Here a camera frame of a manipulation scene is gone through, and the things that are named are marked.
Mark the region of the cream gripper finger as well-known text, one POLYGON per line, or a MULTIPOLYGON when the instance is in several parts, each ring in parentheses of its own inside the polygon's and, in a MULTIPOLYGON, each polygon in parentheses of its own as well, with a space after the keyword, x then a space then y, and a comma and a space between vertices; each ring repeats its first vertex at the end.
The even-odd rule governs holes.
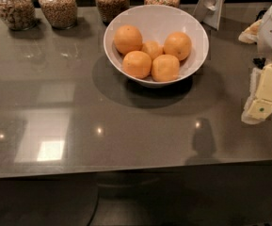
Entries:
POLYGON ((258 41, 258 31, 262 20, 257 20, 247 27, 238 37, 238 39, 247 44, 252 44, 258 41))
POLYGON ((258 124, 272 114, 272 61, 262 69, 252 70, 249 92, 241 120, 246 124, 258 124))

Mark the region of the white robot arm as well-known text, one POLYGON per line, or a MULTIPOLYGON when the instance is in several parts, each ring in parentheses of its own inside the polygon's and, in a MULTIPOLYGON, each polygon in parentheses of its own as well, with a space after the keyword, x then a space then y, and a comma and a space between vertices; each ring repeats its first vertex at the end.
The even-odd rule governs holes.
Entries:
POLYGON ((238 39, 244 43, 256 42, 258 54, 265 59, 261 69, 252 70, 250 95, 241 117, 244 123, 258 124, 272 114, 272 5, 264 16, 244 30, 238 39))

